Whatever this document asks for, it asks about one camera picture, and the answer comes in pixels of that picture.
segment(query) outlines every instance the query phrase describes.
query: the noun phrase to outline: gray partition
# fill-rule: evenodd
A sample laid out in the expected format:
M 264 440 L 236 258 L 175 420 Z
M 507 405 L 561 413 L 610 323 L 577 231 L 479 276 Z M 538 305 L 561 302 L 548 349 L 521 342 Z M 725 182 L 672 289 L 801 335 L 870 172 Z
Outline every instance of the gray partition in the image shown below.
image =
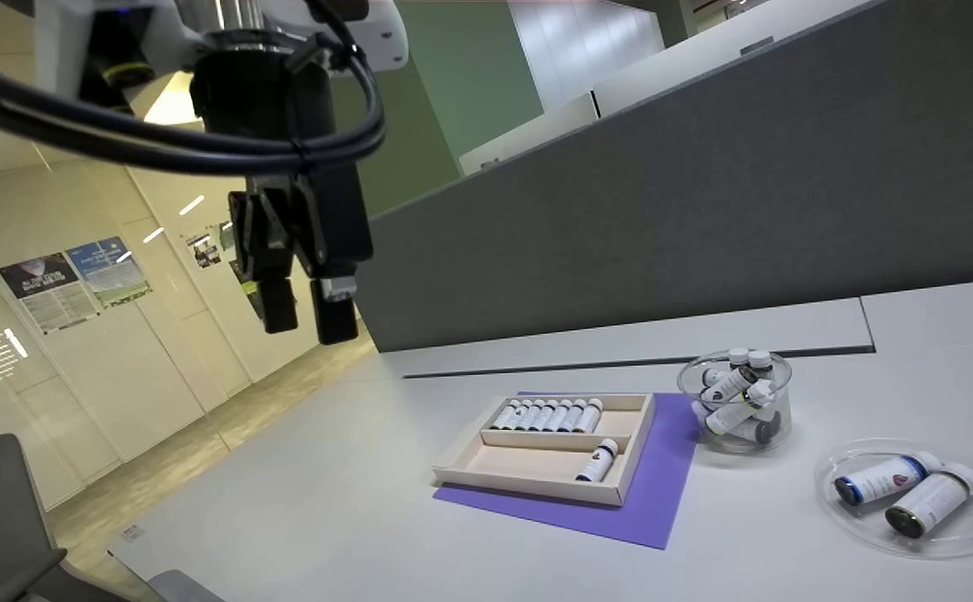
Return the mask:
M 973 0 L 887 0 L 374 240 L 383 352 L 973 279 Z

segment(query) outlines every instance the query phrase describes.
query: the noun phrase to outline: floor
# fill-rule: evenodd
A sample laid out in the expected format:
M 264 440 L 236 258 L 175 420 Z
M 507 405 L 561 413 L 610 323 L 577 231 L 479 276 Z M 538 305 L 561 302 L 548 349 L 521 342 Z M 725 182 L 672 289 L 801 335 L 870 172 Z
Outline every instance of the floor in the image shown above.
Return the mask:
M 343 345 L 324 345 L 224 401 L 201 420 L 53 509 L 46 525 L 57 545 L 71 553 L 71 564 L 88 577 L 126 598 L 154 602 L 148 585 L 108 555 L 108 545 L 131 529 L 136 515 L 282 420 L 283 411 L 307 405 L 314 391 L 347 375 L 368 353 L 374 353 L 374 345 L 364 335 Z

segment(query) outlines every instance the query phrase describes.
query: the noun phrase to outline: poster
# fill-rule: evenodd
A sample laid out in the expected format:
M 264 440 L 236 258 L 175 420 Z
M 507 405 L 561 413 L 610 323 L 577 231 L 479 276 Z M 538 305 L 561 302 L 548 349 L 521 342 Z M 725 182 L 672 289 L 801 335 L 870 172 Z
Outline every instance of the poster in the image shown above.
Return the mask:
M 101 312 L 63 254 L 8 265 L 0 275 L 42 332 L 80 323 Z
M 121 237 L 71 246 L 67 258 L 101 306 L 126 305 L 150 289 Z

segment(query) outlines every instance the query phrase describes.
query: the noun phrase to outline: purple mat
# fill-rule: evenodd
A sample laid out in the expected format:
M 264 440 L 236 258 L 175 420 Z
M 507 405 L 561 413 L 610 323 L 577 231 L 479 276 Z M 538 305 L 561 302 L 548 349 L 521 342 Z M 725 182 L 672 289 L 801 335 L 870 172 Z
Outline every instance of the purple mat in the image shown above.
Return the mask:
M 435 498 L 472 503 L 482 511 L 515 515 L 526 522 L 544 522 L 586 534 L 620 537 L 632 545 L 665 549 L 672 534 L 690 460 L 694 449 L 694 417 L 690 399 L 655 393 L 655 417 L 628 481 L 622 509 L 575 503 L 554 498 L 526 498 L 486 489 L 441 483 Z

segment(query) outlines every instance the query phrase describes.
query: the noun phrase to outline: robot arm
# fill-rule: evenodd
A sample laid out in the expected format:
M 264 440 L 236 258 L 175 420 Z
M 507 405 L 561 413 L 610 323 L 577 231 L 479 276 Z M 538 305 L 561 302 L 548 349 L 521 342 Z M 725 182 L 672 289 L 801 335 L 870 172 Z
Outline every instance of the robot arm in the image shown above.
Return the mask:
M 40 94 L 0 78 L 0 127 L 102 161 L 243 172 L 232 194 L 236 276 L 264 332 L 299 327 L 290 258 L 312 275 L 321 342 L 354 338 L 354 268 L 372 258 L 354 161 L 380 148 L 372 65 L 409 61 L 390 0 L 32 0 Z M 207 133 L 108 108 L 157 73 L 193 70 Z M 338 133 L 329 78 L 347 70 L 364 121 Z

